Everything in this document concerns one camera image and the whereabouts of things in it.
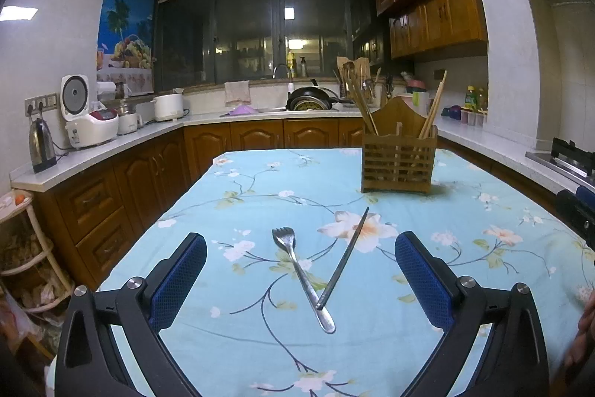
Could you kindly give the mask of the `person right hand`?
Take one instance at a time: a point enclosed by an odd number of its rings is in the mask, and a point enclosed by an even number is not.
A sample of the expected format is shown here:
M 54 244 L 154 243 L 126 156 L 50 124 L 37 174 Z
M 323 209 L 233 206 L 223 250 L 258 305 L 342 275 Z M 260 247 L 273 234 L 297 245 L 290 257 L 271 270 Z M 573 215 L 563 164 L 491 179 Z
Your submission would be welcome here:
M 595 291 L 592 291 L 578 321 L 578 333 L 564 360 L 563 369 L 566 372 L 578 369 L 594 352 L 594 308 Z

